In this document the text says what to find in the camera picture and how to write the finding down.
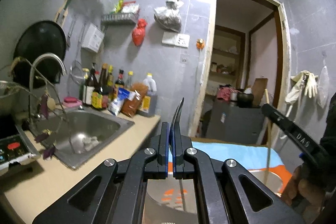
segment pink sponge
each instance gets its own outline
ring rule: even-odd
[[[75,97],[65,97],[63,101],[63,105],[66,107],[75,107],[82,105],[82,101]]]

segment orange ornament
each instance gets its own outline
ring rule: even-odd
[[[204,40],[203,39],[197,39],[196,47],[199,50],[202,50],[204,48],[204,46],[205,46]]]

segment red food package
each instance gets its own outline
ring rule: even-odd
[[[146,30],[145,27],[147,26],[146,20],[143,18],[140,18],[138,20],[138,26],[135,27],[135,29],[132,32],[132,39],[134,42],[134,45],[140,46],[143,42],[143,39],[145,38]]]

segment blue cloth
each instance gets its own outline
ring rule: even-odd
[[[193,147],[204,151],[210,158],[220,161],[234,159],[247,170],[266,168],[267,148],[246,146],[231,143],[202,143],[192,142]],[[172,162],[172,154],[169,150],[169,161]],[[283,165],[279,155],[272,149],[269,167]]]

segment faucet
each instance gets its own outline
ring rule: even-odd
[[[33,79],[34,79],[34,73],[35,73],[35,70],[36,70],[36,66],[42,61],[42,60],[45,60],[45,59],[48,59],[48,58],[51,58],[51,59],[54,59],[56,60],[61,69],[62,69],[62,75],[66,75],[67,74],[67,69],[65,68],[65,65],[63,63],[63,61],[61,60],[61,58],[59,58],[56,54],[53,54],[53,53],[46,53],[46,54],[42,54],[40,55],[38,58],[36,58],[36,60],[34,61],[34,63],[32,64],[31,66],[31,69],[30,69],[30,73],[29,73],[29,99],[28,99],[28,114],[29,114],[29,121],[31,122],[31,119],[32,119],[32,106],[31,106],[31,101],[32,101],[32,92],[33,92]],[[50,83],[43,75],[40,75],[47,83]]]

